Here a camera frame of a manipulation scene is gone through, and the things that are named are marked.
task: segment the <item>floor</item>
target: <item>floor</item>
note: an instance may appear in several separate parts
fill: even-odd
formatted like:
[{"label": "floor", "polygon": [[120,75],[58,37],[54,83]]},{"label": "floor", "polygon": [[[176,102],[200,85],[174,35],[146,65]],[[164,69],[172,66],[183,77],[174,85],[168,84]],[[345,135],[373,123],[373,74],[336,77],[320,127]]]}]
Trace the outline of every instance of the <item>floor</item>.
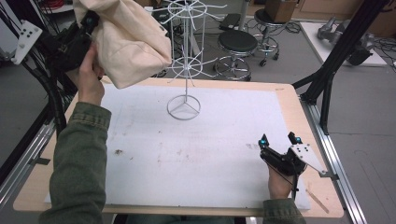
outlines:
[{"label": "floor", "polygon": [[[206,30],[205,60],[225,55],[217,46],[216,24]],[[320,68],[303,33],[283,31],[275,36],[281,51],[277,61],[259,66],[260,53],[246,58],[251,82],[293,83]],[[205,72],[213,74],[213,63]],[[203,75],[197,78],[208,78]],[[0,68],[0,162],[18,144],[25,130],[46,103],[46,93],[20,66]],[[297,90],[303,93],[306,87]],[[329,132],[368,223],[396,223],[396,73],[390,66],[342,66],[333,81]],[[36,223],[38,214],[12,209],[15,191],[0,211],[0,223]],[[110,223],[111,215],[106,215]],[[308,218],[307,223],[349,223],[337,219]]]}]

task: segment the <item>gray stool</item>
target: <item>gray stool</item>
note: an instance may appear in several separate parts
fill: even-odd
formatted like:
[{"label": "gray stool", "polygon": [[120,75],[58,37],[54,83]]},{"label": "gray stool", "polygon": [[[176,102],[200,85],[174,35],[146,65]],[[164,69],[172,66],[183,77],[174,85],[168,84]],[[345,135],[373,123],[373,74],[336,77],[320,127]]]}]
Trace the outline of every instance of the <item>gray stool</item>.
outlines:
[{"label": "gray stool", "polygon": [[244,78],[250,81],[250,68],[242,57],[249,56],[255,51],[258,46],[257,39],[249,33],[230,30],[219,35],[218,45],[231,55],[216,60],[213,68],[217,76],[231,80]]},{"label": "gray stool", "polygon": [[257,47],[257,50],[264,52],[264,59],[260,62],[260,66],[265,66],[267,63],[267,57],[268,53],[270,52],[276,52],[273,56],[274,60],[277,60],[279,57],[279,44],[274,40],[269,34],[271,31],[277,28],[281,28],[282,26],[285,26],[287,23],[286,22],[274,22],[271,17],[267,14],[265,9],[259,9],[254,13],[254,20],[263,26],[265,26],[264,30],[262,31],[261,35],[255,35],[255,36],[261,36],[262,39],[259,40],[259,46]]}]

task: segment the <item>hand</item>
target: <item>hand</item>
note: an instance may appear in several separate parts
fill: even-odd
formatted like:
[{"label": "hand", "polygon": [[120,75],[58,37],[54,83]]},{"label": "hand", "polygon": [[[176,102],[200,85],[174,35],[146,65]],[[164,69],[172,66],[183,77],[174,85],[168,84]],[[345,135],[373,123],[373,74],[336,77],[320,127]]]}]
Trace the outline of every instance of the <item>hand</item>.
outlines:
[{"label": "hand", "polygon": [[271,199],[287,199],[291,192],[293,176],[282,176],[270,165],[268,165],[268,173],[270,175],[268,189]]},{"label": "hand", "polygon": [[96,46],[92,44],[78,69],[78,74],[67,74],[78,88],[78,100],[92,105],[100,105],[105,95],[105,88],[99,81],[105,70],[95,62],[96,55]]}]

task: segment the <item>wire display stand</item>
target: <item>wire display stand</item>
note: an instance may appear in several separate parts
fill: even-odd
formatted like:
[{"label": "wire display stand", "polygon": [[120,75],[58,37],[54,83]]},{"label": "wire display stand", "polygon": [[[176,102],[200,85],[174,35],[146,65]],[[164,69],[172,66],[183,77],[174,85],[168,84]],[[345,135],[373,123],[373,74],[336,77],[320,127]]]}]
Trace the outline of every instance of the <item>wire display stand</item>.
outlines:
[{"label": "wire display stand", "polygon": [[[191,80],[192,86],[194,83],[192,81],[193,77],[196,77],[200,74],[203,74],[207,77],[215,77],[205,72],[203,72],[204,65],[207,63],[213,63],[216,59],[203,62],[204,60],[204,45],[205,45],[205,17],[207,15],[220,19],[217,16],[211,15],[207,13],[207,9],[209,7],[223,8],[227,7],[227,5],[219,7],[219,6],[209,6],[200,2],[199,0],[181,0],[181,1],[169,1],[169,5],[167,8],[154,9],[156,10],[168,10],[170,14],[170,18],[166,21],[163,21],[162,24],[166,24],[171,22],[171,38],[174,40],[174,19],[180,19],[181,25],[184,31],[183,34],[183,44],[182,44],[182,54],[181,57],[175,58],[175,48],[172,48],[172,58],[174,59],[172,65],[168,67],[175,72],[175,77],[170,80],[172,82],[177,77],[184,77],[186,79],[186,90],[185,94],[178,95],[171,100],[169,100],[167,105],[167,111],[169,115],[171,115],[175,119],[188,120],[197,117],[201,111],[201,103],[197,98],[192,95],[189,95],[188,88],[189,83],[188,80]],[[193,33],[196,31],[196,26],[194,23],[194,19],[203,18],[202,25],[202,40],[200,51],[194,55],[192,41],[194,41]]]}]

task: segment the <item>beige canvas bag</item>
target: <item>beige canvas bag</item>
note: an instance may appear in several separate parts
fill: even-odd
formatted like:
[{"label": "beige canvas bag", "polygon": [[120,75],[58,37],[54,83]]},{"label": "beige canvas bag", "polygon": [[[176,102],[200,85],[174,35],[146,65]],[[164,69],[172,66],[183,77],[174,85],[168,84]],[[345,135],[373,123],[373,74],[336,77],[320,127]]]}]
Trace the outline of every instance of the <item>beige canvas bag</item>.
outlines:
[{"label": "beige canvas bag", "polygon": [[171,62],[171,43],[163,27],[133,0],[74,0],[77,21],[95,11],[92,33],[99,64],[118,89],[151,77]]}]

